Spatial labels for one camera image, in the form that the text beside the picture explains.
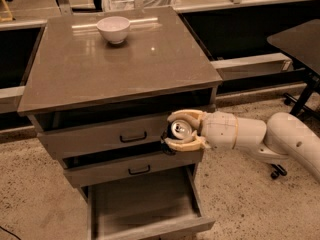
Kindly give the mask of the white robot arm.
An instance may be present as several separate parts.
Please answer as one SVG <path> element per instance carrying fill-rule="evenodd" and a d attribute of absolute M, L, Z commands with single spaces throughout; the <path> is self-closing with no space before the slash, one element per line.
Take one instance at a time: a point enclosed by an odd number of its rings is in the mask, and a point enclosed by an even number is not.
<path fill-rule="evenodd" d="M 292 157 L 320 181 L 320 138 L 289 113 L 275 113 L 264 122 L 184 109 L 173 112 L 167 122 L 162 142 L 171 152 L 237 149 L 268 164 Z"/>

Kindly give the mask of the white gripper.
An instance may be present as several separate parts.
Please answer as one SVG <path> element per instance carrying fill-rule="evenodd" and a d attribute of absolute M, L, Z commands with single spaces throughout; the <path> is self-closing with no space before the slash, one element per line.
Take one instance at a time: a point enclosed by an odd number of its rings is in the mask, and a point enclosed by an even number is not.
<path fill-rule="evenodd" d="M 196 151 L 207 147 L 206 141 L 212 148 L 233 149 L 238 134 L 238 119 L 230 113 L 207 113 L 196 109 L 183 109 L 172 112 L 167 121 L 186 121 L 193 129 L 199 129 L 201 136 L 191 135 L 183 140 L 165 138 L 164 142 L 170 149 L 178 152 Z"/>

